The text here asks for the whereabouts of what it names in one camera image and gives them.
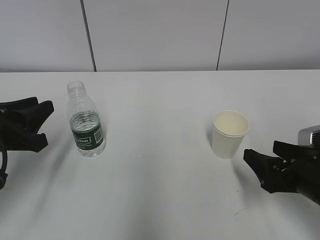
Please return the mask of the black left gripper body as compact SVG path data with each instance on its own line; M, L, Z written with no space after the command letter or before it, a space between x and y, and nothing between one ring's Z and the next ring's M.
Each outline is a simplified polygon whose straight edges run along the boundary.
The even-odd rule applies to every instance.
M0 138L7 151L26 151L26 129L10 102L0 104Z

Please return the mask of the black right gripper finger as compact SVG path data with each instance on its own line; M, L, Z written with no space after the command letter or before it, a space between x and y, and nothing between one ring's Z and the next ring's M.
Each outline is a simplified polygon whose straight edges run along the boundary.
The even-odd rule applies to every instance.
M282 179L283 159L245 149L243 160L253 170L260 182L260 187L268 193L287 193L288 186Z
M275 140L273 142L273 153L284 160L297 159L302 156L304 149L298 145L293 145Z

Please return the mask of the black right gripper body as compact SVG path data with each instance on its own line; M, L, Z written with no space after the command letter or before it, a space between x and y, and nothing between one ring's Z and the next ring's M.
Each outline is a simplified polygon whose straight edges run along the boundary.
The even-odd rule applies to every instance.
M287 193L297 193L320 203L320 149L310 146L303 148L303 155L297 159L283 159L281 178L287 185Z

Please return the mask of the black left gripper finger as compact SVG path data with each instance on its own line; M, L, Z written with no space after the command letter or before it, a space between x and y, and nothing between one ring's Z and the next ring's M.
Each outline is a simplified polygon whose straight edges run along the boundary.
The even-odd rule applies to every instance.
M23 127L28 132L37 133L54 112L54 106L51 100L39 103L37 97L34 96L22 99L14 112L18 114Z
M38 153L48 146L47 137L42 134L12 135L7 139L8 151L29 151Z

